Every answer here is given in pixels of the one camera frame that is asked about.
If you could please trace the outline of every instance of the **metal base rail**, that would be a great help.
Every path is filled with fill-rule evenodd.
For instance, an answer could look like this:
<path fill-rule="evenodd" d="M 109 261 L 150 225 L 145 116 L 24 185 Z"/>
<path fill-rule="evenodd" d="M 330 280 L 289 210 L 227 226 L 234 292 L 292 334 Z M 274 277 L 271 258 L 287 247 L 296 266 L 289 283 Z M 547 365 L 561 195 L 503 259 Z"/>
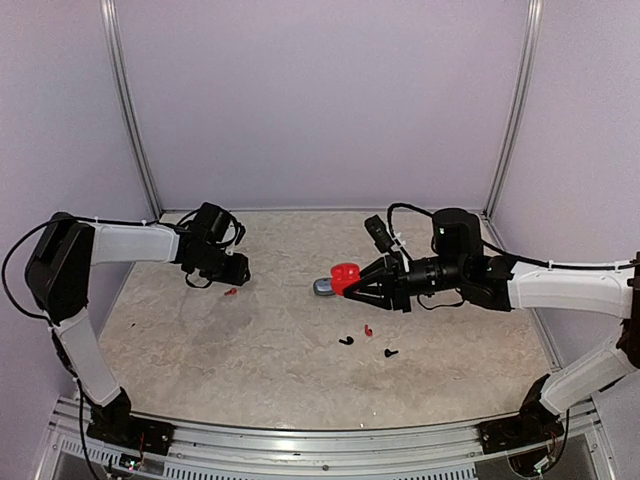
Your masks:
<path fill-rule="evenodd" d="M 145 455 L 148 471 L 143 472 L 149 478 L 262 480 L 364 475 L 375 479 L 420 479 L 424 476 L 428 480 L 432 475 L 433 480 L 441 480 L 438 475 L 442 473 L 442 480 L 466 480 L 476 478 L 475 462 L 505 455 L 482 453 L 476 430 L 480 419 L 384 430 L 292 431 L 218 426 L 139 415 L 176 426 L 174 441 L 166 457 Z M 89 418 L 88 408 L 85 418 Z M 59 455 L 63 450 L 82 456 L 78 427 L 78 403 L 61 398 L 49 424 L 48 454 L 57 452 Z M 611 469 L 606 458 L 606 442 L 599 436 L 599 428 L 600 419 L 591 401 L 582 402 L 571 410 L 570 435 L 590 435 L 594 444 L 602 444 L 602 448 L 592 452 L 592 455 L 597 452 L 603 456 L 594 460 L 594 464 L 600 466 L 600 475 L 606 475 L 600 478 L 612 479 L 607 474 Z M 110 457 L 113 460 L 122 453 L 136 453 L 94 439 L 87 439 L 87 446 L 92 460 L 104 466 Z"/>

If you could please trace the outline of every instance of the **cable tie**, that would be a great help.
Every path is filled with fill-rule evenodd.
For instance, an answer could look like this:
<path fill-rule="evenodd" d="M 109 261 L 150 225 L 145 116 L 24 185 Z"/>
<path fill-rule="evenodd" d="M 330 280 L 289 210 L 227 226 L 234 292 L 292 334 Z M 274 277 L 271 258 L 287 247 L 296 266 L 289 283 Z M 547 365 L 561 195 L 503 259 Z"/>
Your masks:
<path fill-rule="evenodd" d="M 393 241 L 396 242 L 396 245 L 399 245 L 401 247 L 404 247 L 407 242 L 405 240 L 402 240 L 402 232 L 396 232 L 393 235 Z"/>

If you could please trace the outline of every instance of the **vertical metal pole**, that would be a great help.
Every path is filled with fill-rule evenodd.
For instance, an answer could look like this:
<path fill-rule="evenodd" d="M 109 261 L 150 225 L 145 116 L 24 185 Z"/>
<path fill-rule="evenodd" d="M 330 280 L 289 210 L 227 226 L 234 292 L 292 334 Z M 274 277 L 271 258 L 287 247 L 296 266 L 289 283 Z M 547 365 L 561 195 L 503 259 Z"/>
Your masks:
<path fill-rule="evenodd" d="M 527 27 L 525 31 L 524 44 L 522 46 L 522 56 L 520 58 L 520 68 L 518 71 L 518 79 L 516 81 L 516 92 L 511 104 L 509 113 L 509 121 L 507 123 L 507 131 L 502 142 L 500 151 L 500 159 L 498 167 L 491 183 L 489 198 L 485 205 L 484 213 L 489 221 L 495 214 L 500 194 L 504 188 L 507 178 L 507 171 L 511 163 L 513 149 L 520 128 L 520 121 L 524 112 L 524 105 L 529 91 L 529 83 L 531 81 L 531 73 L 533 71 L 533 58 L 535 55 L 536 44 L 538 43 L 538 34 L 540 32 L 540 20 L 542 14 L 543 0 L 529 0 L 529 13 L 527 16 Z"/>
<path fill-rule="evenodd" d="M 140 174 L 140 179 L 142 181 L 142 186 L 144 188 L 149 208 L 156 219 L 159 219 L 162 215 L 162 204 L 160 203 L 158 191 L 153 181 L 153 176 L 151 175 L 151 168 L 149 167 L 149 162 L 147 161 L 147 156 L 142 146 L 140 129 L 133 109 L 131 91 L 129 90 L 129 84 L 127 83 L 127 70 L 124 63 L 124 54 L 122 52 L 122 44 L 120 42 L 118 15 L 116 12 L 115 1 L 100 0 L 100 7 L 105 34 L 107 37 L 109 57 L 111 59 L 111 68 L 116 82 L 116 90 L 120 100 L 122 117 L 125 122 L 127 135 L 133 151 L 133 158 L 136 162 L 138 173 Z"/>

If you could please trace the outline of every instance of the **metal frame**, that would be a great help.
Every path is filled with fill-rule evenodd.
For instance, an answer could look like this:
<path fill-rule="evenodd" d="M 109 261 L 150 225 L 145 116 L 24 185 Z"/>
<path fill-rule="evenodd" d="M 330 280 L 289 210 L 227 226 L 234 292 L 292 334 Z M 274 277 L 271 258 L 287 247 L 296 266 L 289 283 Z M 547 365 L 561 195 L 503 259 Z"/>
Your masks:
<path fill-rule="evenodd" d="M 498 166 L 491 183 L 489 198 L 487 199 L 487 203 L 484 208 L 484 213 L 489 220 L 491 220 L 495 214 L 498 200 L 500 199 L 500 195 L 504 189 L 507 171 L 509 170 L 509 164 L 511 163 L 513 149 L 515 147 L 518 130 L 520 128 L 520 121 L 522 120 L 522 114 L 527 100 L 529 83 L 531 82 L 531 73 L 533 71 L 533 59 L 536 51 L 536 45 L 538 43 L 538 34 L 540 32 L 542 3 L 543 0 L 529 0 L 529 13 L 527 16 L 527 26 L 522 46 L 518 79 L 516 81 L 516 91 L 511 104 L 507 131 L 502 142 Z"/>
<path fill-rule="evenodd" d="M 85 418 L 89 409 L 85 406 Z M 484 455 L 476 425 L 480 420 L 426 427 L 360 431 L 287 431 L 238 428 L 162 418 L 176 426 L 174 442 L 166 457 L 147 454 L 150 478 L 212 479 L 352 476 L 376 480 L 447 478 L 446 472 L 468 472 L 474 464 L 506 453 Z M 60 453 L 82 456 L 79 446 L 78 403 L 61 398 L 51 416 L 43 465 L 37 480 L 51 479 Z M 614 480 L 602 440 L 601 424 L 593 403 L 581 402 L 571 410 L 570 436 L 586 435 L 598 478 Z M 106 465 L 109 458 L 133 451 L 87 439 L 90 457 Z M 530 449 L 509 452 L 515 454 Z"/>
<path fill-rule="evenodd" d="M 124 54 L 122 51 L 122 43 L 120 41 L 120 30 L 118 28 L 118 14 L 114 0 L 100 0 L 100 9 L 102 11 L 102 21 L 107 38 L 107 47 L 109 49 L 109 57 L 111 60 L 111 68 L 113 70 L 113 78 L 116 83 L 120 107 L 122 109 L 122 117 L 127 130 L 127 136 L 131 143 L 133 158 L 142 181 L 144 193 L 149 204 L 149 209 L 153 213 L 156 220 L 162 215 L 162 203 L 158 196 L 151 168 L 147 161 L 147 156 L 142 145 L 138 120 L 136 119 L 131 91 L 127 83 L 127 70 L 125 68 Z"/>

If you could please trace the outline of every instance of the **black bracket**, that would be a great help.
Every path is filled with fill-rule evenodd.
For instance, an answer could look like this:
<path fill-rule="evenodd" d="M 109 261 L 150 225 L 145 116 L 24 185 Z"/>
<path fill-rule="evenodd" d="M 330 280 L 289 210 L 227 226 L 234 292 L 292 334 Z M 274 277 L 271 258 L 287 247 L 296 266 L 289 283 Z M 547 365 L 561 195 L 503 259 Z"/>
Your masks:
<path fill-rule="evenodd" d="M 131 401 L 124 390 L 105 407 L 91 405 L 91 423 L 87 436 L 105 443 L 135 450 L 167 455 L 175 427 L 167 422 L 130 415 Z"/>
<path fill-rule="evenodd" d="M 549 375 L 537 380 L 527 394 L 517 415 L 482 422 L 478 425 L 482 451 L 485 454 L 522 448 L 546 442 L 564 434 L 558 416 L 540 403 L 540 392 Z"/>
<path fill-rule="evenodd" d="M 640 252 L 636 253 L 636 260 L 640 262 Z M 629 279 L 629 286 L 633 289 L 631 316 L 622 322 L 622 337 L 616 346 L 627 354 L 634 367 L 640 368 L 640 263 Z"/>

